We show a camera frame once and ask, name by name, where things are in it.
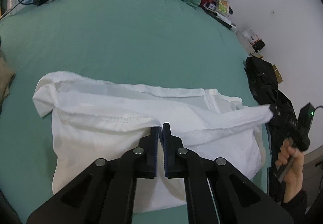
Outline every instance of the white cloth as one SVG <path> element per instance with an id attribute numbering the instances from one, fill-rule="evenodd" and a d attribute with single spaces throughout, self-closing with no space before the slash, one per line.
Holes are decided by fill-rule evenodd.
<path id="1" fill-rule="evenodd" d="M 224 157 L 253 178 L 261 167 L 254 131 L 272 117 L 269 106 L 244 107 L 216 89 L 114 84 L 64 71 L 42 77 L 33 101 L 41 117 L 53 111 L 54 194 L 97 158 L 120 157 L 165 122 L 185 147 L 208 159 Z M 138 179 L 134 212 L 185 204 L 183 180 L 164 177 L 160 148 L 157 177 Z"/>

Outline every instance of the beige cloth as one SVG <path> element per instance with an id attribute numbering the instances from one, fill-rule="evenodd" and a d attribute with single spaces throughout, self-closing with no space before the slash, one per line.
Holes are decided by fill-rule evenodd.
<path id="1" fill-rule="evenodd" d="M 0 56 L 0 105 L 9 95 L 9 84 L 14 78 L 15 73 L 5 63 L 4 58 Z"/>

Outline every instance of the green bedsheet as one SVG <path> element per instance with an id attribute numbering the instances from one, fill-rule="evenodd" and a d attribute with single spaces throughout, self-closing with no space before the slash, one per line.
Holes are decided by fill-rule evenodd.
<path id="1" fill-rule="evenodd" d="M 65 70 L 114 83 L 217 88 L 253 106 L 247 53 L 202 9 L 180 0 L 55 0 L 0 21 L 2 48 L 17 72 L 0 116 L 0 187 L 23 222 L 52 196 L 51 115 L 32 102 L 38 80 Z M 267 133 L 263 132 L 270 161 Z M 267 167 L 254 182 L 266 191 Z M 187 223 L 186 206 L 136 214 L 133 223 Z"/>

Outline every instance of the silver screw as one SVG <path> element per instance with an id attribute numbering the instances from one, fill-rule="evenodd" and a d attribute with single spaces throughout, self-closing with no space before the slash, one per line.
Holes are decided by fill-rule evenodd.
<path id="1" fill-rule="evenodd" d="M 224 166 L 227 163 L 227 161 L 225 160 L 225 158 L 219 157 L 216 159 L 216 163 L 220 166 Z"/>
<path id="2" fill-rule="evenodd" d="M 143 148 L 140 148 L 140 147 L 138 147 L 138 148 L 134 148 L 133 149 L 133 152 L 135 153 L 135 154 L 142 154 L 142 153 L 144 153 L 144 149 Z"/>
<path id="3" fill-rule="evenodd" d="M 185 155 L 188 152 L 188 150 L 186 148 L 179 148 L 177 152 L 178 154 Z"/>
<path id="4" fill-rule="evenodd" d="M 95 164 L 98 166 L 98 167 L 101 167 L 105 164 L 105 159 L 104 158 L 98 158 L 96 161 L 95 161 Z"/>

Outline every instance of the white wall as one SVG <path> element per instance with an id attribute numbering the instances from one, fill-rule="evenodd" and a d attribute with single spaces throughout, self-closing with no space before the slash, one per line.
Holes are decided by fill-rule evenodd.
<path id="1" fill-rule="evenodd" d="M 320 0 L 229 0 L 230 19 L 244 31 L 252 28 L 266 46 L 265 60 L 282 75 L 279 89 L 296 115 L 311 102 L 323 105 L 323 4 Z M 323 109 L 317 110 L 308 152 L 323 145 Z"/>

